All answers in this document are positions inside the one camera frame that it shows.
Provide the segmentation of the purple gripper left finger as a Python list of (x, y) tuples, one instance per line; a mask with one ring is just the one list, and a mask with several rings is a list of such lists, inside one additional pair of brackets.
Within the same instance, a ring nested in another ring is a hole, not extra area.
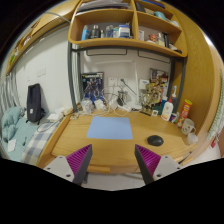
[(81, 185), (85, 178), (90, 160), (92, 157), (92, 145), (87, 145), (66, 157), (67, 162), (73, 171), (73, 182)]

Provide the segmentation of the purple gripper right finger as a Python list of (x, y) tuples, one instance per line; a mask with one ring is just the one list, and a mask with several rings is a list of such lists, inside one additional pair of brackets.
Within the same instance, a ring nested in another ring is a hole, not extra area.
[(144, 183), (152, 183), (154, 181), (153, 174), (161, 160), (161, 157), (140, 145), (135, 145), (134, 154), (138, 162)]

